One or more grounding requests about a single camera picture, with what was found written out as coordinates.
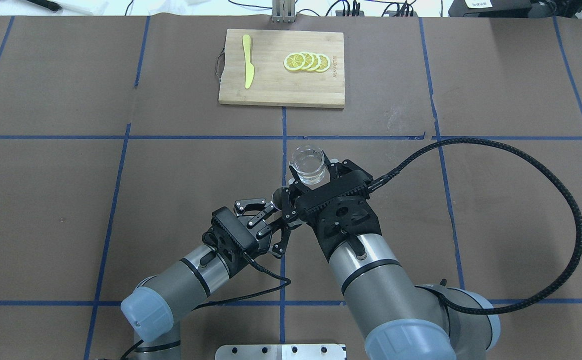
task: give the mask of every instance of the wire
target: wire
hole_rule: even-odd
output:
[[[573,214],[573,221],[575,223],[576,231],[575,246],[573,248],[573,253],[571,255],[569,263],[567,264],[565,269],[561,272],[561,274],[556,278],[556,280],[554,280],[549,286],[545,287],[537,294],[534,294],[533,296],[528,297],[527,299],[522,300],[518,303],[514,303],[513,305],[497,307],[495,309],[479,309],[473,307],[464,307],[457,305],[456,303],[453,303],[443,294],[439,294],[437,292],[434,292],[434,294],[436,294],[439,297],[439,300],[442,301],[444,305],[448,306],[453,310],[456,310],[456,312],[471,315],[497,315],[511,313],[531,306],[536,302],[549,296],[557,289],[559,289],[566,282],[566,280],[570,278],[570,276],[577,268],[577,264],[579,264],[579,260],[582,256],[582,214],[580,213],[579,207],[577,206],[575,199],[573,198],[572,194],[568,191],[568,189],[564,186],[564,184],[546,166],[544,166],[541,162],[537,161],[528,153],[525,153],[524,151],[519,150],[518,148],[515,148],[513,146],[507,145],[505,143],[491,141],[487,139],[476,139],[473,137],[456,137],[453,139],[446,139],[432,143],[428,146],[424,146],[420,150],[414,152],[411,156],[407,157],[406,160],[401,162],[401,164],[399,164],[396,168],[389,171],[389,173],[380,176],[380,178],[371,182],[371,184],[369,185],[369,192],[373,192],[377,190],[379,187],[385,185],[387,182],[389,182],[389,180],[397,176],[408,164],[410,164],[417,157],[420,157],[424,153],[427,153],[428,151],[434,150],[436,148],[452,144],[474,144],[490,146],[492,148],[508,151],[509,153],[512,153],[513,155],[517,155],[518,157],[522,158],[523,160],[531,164],[533,167],[535,167],[538,171],[540,171],[540,173],[542,173],[542,175],[544,175],[549,180],[549,182],[551,182],[551,184],[553,184],[553,186],[560,192],[560,194],[567,201],[567,204],[570,207],[570,210]]]
[[[404,17],[404,16],[408,16],[409,15],[409,3],[408,2],[404,2],[404,4],[402,5],[402,7],[400,7],[400,12],[399,12],[399,16]]]
[[[266,269],[262,265],[258,264],[255,260],[253,260],[250,256],[248,256],[246,254],[244,254],[243,257],[245,258],[245,260],[247,260],[247,262],[249,262],[250,266],[252,266],[255,270],[257,270],[259,272],[263,272],[264,274],[270,276],[271,278],[275,278],[277,280],[284,281],[284,283],[280,284],[276,287],[271,287],[270,289],[266,289],[264,291],[254,292],[252,294],[248,294],[248,295],[244,295],[244,296],[228,298],[226,300],[220,300],[220,301],[208,301],[208,302],[202,303],[200,305],[197,305],[197,307],[193,310],[206,308],[208,306],[222,305],[222,304],[226,304],[226,303],[233,303],[235,301],[242,301],[242,300],[251,299],[254,297],[258,297],[258,296],[263,296],[264,294],[268,294],[268,293],[276,292],[277,290],[281,290],[281,289],[283,289],[291,284],[290,278],[280,276],[280,275],[277,275],[276,273],[268,271],[268,269]]]
[[[129,347],[129,349],[126,350],[126,352],[124,353],[124,355],[122,355],[122,357],[120,357],[120,360],[126,360],[126,359],[128,359],[128,355],[130,353],[132,353],[133,350],[137,349],[143,343],[144,343],[144,340],[140,340],[140,341],[136,342],[135,344],[133,344],[133,346]]]
[[[384,8],[384,11],[382,11],[381,16],[384,16],[386,14],[386,12],[389,10],[389,7],[391,7],[391,5],[397,5],[398,6],[398,11],[400,11],[400,3],[399,2],[390,2],[389,5],[387,5]]]
[[[320,14],[316,13],[315,10],[311,10],[311,9],[301,9],[297,13],[299,14],[301,12],[312,12],[312,13],[316,14],[317,16],[321,16]]]
[[[329,16],[330,11],[333,9],[333,7],[336,6],[337,3],[345,3],[346,6],[344,6],[344,4],[342,5],[342,13],[345,14],[346,12],[351,10],[351,4],[348,2],[348,0],[337,0],[336,2],[333,2],[333,4],[329,7],[329,9],[327,10],[327,14],[325,14],[325,16]]]
[[[126,11],[124,12],[124,16],[127,16],[129,14],[129,8],[133,4],[133,2],[135,2],[135,0],[131,0],[131,2],[129,2],[128,6],[126,6]]]
[[[271,6],[259,6],[259,5],[251,5],[251,4],[240,4],[239,2],[235,2],[233,0],[228,0],[231,4],[240,5],[241,7],[248,7],[248,8],[257,8],[257,9],[269,9],[272,10]]]

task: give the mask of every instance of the clear glass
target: clear glass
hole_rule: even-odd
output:
[[[300,180],[307,185],[315,185],[324,179],[327,167],[324,163],[324,152],[315,145],[305,145],[296,148],[289,163],[297,171]]]

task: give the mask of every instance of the light blue joint cap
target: light blue joint cap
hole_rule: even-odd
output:
[[[467,294],[468,296],[473,298],[473,300],[475,300],[482,307],[482,309],[492,309],[493,308],[493,304],[490,303],[490,301],[488,301],[484,296],[482,296],[476,292],[466,291],[464,289],[458,289],[457,287],[453,287],[453,288],[449,287],[449,289],[457,290],[459,292],[463,292],[463,293]],[[489,318],[489,322],[491,324],[491,342],[489,344],[489,347],[487,347],[487,351],[489,351],[490,349],[492,349],[495,346],[495,344],[497,344],[497,340],[499,339],[499,335],[502,331],[502,325],[499,322],[499,316],[487,315],[487,317]]]
[[[136,288],[122,301],[121,308],[144,342],[152,342],[173,327],[173,313],[169,305],[150,287]]]
[[[364,350],[371,360],[456,360],[440,326],[422,319],[397,319],[376,327]]]

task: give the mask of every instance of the wooden cutting board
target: wooden cutting board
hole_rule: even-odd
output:
[[[251,36],[251,63],[255,67],[249,89],[244,87],[244,34]],[[327,55],[330,69],[322,73],[286,70],[286,55],[300,51]],[[341,32],[228,29],[224,52],[220,104],[339,109],[345,105]]]

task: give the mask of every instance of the lemon slice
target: lemon slice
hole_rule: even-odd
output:
[[[298,71],[304,66],[306,57],[300,52],[292,52],[284,58],[284,67],[289,71]]]
[[[315,62],[313,63],[313,66],[311,66],[310,68],[306,69],[307,71],[316,71],[317,68],[320,67],[320,64],[322,64],[322,59],[321,57],[319,57],[317,54],[315,53],[311,53],[311,57],[313,57],[315,59]]]
[[[315,57],[313,57],[311,54],[313,54],[312,52],[308,52],[308,51],[302,51],[300,54],[304,55],[304,66],[302,66],[302,70],[306,70],[308,68],[311,68],[313,66],[313,64],[316,62]]]
[[[326,56],[325,54],[316,54],[316,55],[320,59],[320,64],[315,69],[316,73],[324,73],[325,71],[329,70],[330,57]]]

